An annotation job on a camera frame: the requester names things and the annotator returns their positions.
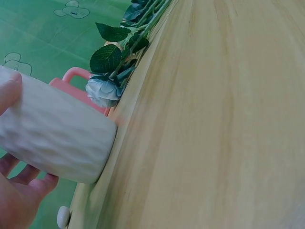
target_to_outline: cartoon bear print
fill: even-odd
[[[5,64],[3,66],[30,76],[32,74],[32,66],[28,63],[20,62],[20,60],[21,55],[19,53],[11,52],[5,56]]]
[[[66,7],[62,10],[55,10],[54,13],[57,16],[63,17],[70,15],[73,18],[81,19],[89,15],[89,10],[86,8],[79,8],[78,1],[72,0],[66,4]]]

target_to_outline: textured ceramic mug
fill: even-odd
[[[0,66],[0,84],[13,72]],[[21,75],[22,96],[0,116],[0,146],[47,173],[94,183],[111,151],[115,123],[72,96]]]

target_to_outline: white knob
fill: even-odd
[[[60,229],[65,229],[69,224],[69,220],[70,220],[70,209],[65,206],[61,206],[57,213],[58,227]]]

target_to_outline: hand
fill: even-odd
[[[20,96],[22,77],[19,73],[0,85],[0,115]],[[27,229],[33,222],[39,204],[57,185],[58,177],[47,174],[36,179],[39,170],[26,167],[16,176],[7,179],[18,159],[10,154],[0,158],[0,228]]]

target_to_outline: wood grain surface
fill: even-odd
[[[305,1],[176,0],[71,229],[304,229]]]

